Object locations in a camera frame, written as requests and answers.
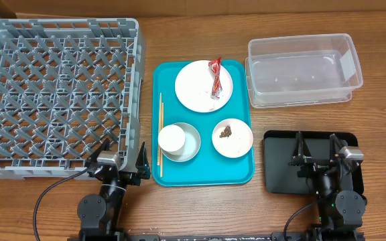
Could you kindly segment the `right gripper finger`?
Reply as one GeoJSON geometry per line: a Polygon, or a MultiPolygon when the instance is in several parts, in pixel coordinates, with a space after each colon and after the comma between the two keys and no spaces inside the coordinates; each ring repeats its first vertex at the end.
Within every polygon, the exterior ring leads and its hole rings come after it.
{"type": "Polygon", "coordinates": [[[329,157],[346,157],[344,145],[335,134],[330,135],[330,155],[329,157]]]}
{"type": "Polygon", "coordinates": [[[292,154],[293,160],[304,160],[311,157],[310,150],[306,144],[306,141],[303,137],[301,131],[296,133],[295,137],[295,147],[292,154]]]}

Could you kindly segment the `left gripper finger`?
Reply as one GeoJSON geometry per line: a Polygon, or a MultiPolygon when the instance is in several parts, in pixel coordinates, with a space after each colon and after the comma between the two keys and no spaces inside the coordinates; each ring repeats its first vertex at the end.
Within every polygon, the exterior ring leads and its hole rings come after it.
{"type": "Polygon", "coordinates": [[[88,161],[97,161],[97,158],[101,154],[101,152],[108,151],[109,146],[110,146],[110,140],[105,139],[104,142],[98,147],[98,149],[89,156],[88,161]]]}
{"type": "Polygon", "coordinates": [[[135,167],[137,168],[137,178],[150,179],[151,171],[147,159],[147,149],[145,142],[142,142],[141,144],[135,167]]]}

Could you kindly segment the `white cup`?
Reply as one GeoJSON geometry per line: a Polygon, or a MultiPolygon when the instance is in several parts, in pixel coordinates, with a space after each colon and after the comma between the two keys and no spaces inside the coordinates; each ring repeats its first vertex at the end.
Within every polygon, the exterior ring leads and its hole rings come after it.
{"type": "Polygon", "coordinates": [[[178,125],[168,125],[162,129],[164,142],[163,150],[172,155],[180,155],[184,150],[186,135],[178,125]]]}

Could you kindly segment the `grey shallow bowl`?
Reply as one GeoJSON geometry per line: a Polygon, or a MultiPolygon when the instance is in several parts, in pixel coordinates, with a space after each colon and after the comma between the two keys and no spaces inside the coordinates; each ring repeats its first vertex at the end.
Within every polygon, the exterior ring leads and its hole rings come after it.
{"type": "Polygon", "coordinates": [[[163,150],[163,154],[169,160],[174,162],[186,162],[191,160],[200,150],[201,138],[199,132],[188,123],[174,123],[181,127],[186,135],[184,150],[180,155],[172,155],[163,150]]]}

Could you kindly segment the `small pink bowl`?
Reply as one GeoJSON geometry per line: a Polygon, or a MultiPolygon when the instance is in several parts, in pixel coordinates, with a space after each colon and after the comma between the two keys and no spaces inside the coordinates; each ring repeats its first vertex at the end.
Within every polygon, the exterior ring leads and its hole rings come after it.
{"type": "Polygon", "coordinates": [[[253,133],[248,124],[237,118],[227,118],[220,121],[212,132],[212,144],[224,157],[238,158],[246,155],[253,146],[253,133]],[[230,125],[232,135],[220,138],[220,133],[230,125]]]}

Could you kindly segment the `brown food scrap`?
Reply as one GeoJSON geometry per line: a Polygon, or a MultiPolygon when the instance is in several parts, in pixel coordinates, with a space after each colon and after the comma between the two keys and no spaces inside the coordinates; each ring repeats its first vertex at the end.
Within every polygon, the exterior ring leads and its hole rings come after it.
{"type": "Polygon", "coordinates": [[[232,135],[231,126],[227,125],[224,130],[220,133],[220,138],[230,137],[232,135]]]}

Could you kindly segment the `large white plate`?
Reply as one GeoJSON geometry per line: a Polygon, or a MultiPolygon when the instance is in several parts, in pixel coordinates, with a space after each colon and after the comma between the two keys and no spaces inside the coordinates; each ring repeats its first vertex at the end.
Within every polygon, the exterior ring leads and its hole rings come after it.
{"type": "Polygon", "coordinates": [[[213,112],[222,108],[233,93],[233,80],[225,67],[220,68],[222,90],[218,97],[212,95],[214,73],[209,60],[198,60],[187,64],[178,73],[175,93],[178,100],[194,112],[213,112]]]}

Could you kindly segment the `red snack wrapper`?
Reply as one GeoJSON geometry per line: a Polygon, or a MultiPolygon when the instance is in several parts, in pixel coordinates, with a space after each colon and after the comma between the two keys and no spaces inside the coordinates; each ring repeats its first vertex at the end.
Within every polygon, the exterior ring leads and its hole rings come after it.
{"type": "Polygon", "coordinates": [[[211,72],[214,74],[214,82],[212,85],[211,97],[218,100],[220,98],[220,92],[222,91],[222,85],[220,82],[220,68],[221,68],[222,58],[219,57],[208,63],[208,67],[211,72]]]}

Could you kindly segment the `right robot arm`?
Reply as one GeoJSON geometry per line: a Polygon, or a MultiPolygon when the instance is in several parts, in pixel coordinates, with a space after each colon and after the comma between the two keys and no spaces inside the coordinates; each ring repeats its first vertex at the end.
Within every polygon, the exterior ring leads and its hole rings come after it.
{"type": "Polygon", "coordinates": [[[312,181],[316,201],[290,216],[283,229],[283,239],[288,240],[287,229],[300,213],[318,207],[320,222],[312,224],[298,240],[364,240],[357,228],[363,224],[367,199],[349,183],[351,174],[358,171],[364,154],[358,147],[343,145],[335,134],[330,135],[330,154],[327,159],[314,158],[303,134],[296,134],[291,166],[299,166],[298,177],[312,181]]]}

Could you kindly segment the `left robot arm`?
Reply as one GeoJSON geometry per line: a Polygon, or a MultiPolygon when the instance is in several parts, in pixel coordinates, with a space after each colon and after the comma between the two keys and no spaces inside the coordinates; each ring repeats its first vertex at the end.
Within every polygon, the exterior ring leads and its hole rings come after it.
{"type": "Polygon", "coordinates": [[[77,214],[80,218],[79,240],[130,240],[128,233],[117,226],[127,186],[139,186],[151,176],[145,143],[136,160],[123,161],[109,149],[110,140],[86,159],[87,173],[101,181],[98,194],[81,199],[77,214]]]}

